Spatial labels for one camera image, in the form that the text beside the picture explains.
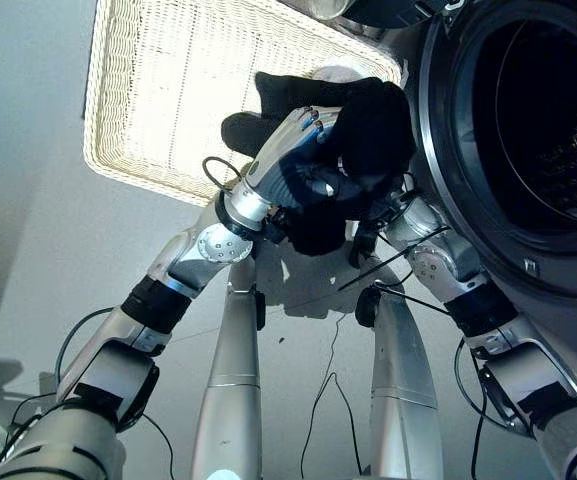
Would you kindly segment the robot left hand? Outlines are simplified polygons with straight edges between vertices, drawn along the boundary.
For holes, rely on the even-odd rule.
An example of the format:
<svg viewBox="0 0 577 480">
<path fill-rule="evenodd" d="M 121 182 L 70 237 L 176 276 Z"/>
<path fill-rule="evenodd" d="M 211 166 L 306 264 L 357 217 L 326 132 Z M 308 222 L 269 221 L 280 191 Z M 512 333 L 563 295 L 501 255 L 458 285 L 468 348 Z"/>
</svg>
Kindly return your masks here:
<svg viewBox="0 0 577 480">
<path fill-rule="evenodd" d="M 335 197 L 337 175 L 321 175 L 315 159 L 327 141 L 341 109 L 300 107 L 270 135 L 247 174 L 223 200 L 236 223 L 259 231 L 273 207 L 297 208 L 310 201 Z"/>
</svg>

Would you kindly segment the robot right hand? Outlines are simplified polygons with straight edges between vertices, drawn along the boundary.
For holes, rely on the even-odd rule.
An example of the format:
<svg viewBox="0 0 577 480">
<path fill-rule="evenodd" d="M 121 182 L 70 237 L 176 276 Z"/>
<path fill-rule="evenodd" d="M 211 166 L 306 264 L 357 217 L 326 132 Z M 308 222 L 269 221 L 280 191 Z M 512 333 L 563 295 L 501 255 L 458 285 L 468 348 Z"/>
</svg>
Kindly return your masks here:
<svg viewBox="0 0 577 480">
<path fill-rule="evenodd" d="M 394 191 L 376 200 L 359 221 L 349 253 L 350 265 L 358 269 L 361 262 L 374 253 L 378 234 L 401 217 L 417 197 L 418 190 Z"/>
</svg>

